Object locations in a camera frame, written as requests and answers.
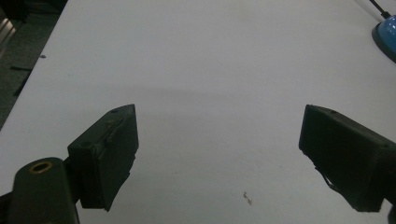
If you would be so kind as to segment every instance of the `cable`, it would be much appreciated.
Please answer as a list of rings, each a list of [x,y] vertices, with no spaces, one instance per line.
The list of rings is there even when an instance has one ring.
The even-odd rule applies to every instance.
[[[370,0],[370,2],[376,7],[376,9],[378,9],[381,12],[381,16],[385,20],[390,17],[390,14],[384,9],[382,9],[382,7],[375,0]]]

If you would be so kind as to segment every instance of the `black plastic part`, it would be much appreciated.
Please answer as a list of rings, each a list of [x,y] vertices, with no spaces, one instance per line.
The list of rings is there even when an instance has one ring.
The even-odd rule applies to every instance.
[[[387,138],[336,111],[307,105],[299,147],[357,211],[378,212],[384,198],[394,203],[396,145]]]
[[[390,13],[387,11],[384,11],[381,13],[381,16],[386,20],[387,18],[391,17]]]
[[[137,149],[134,105],[109,111],[70,144],[70,169],[81,183],[82,207],[110,209]]]
[[[82,183],[80,177],[78,176],[77,173],[73,171],[73,168],[71,167],[70,164],[70,158],[64,160],[64,168],[66,169],[67,178],[70,183],[70,191],[72,194],[73,203],[77,203],[79,197],[81,196],[81,191],[82,191]]]
[[[11,203],[12,192],[0,196],[0,224],[7,223],[9,204]]]
[[[34,161],[17,172],[7,223],[79,223],[62,160]]]
[[[372,36],[373,40],[376,43],[376,45],[381,49],[381,51],[387,55],[394,63],[396,63],[396,53],[393,52],[385,43],[382,41],[381,36],[378,34],[378,26],[379,24],[373,29],[372,31]]]
[[[67,0],[49,0],[49,4],[52,5],[56,10],[62,12],[66,6]]]
[[[25,22],[29,15],[29,9],[23,0],[0,0],[0,7],[10,20],[19,20]]]

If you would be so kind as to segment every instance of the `white surface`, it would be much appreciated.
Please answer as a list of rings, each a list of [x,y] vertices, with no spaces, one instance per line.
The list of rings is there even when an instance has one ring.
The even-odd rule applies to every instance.
[[[78,206],[83,224],[386,223],[388,203],[357,213],[298,148],[306,104],[396,140],[396,64],[359,4],[69,0],[0,132],[0,194],[135,104],[132,175],[109,213]]]

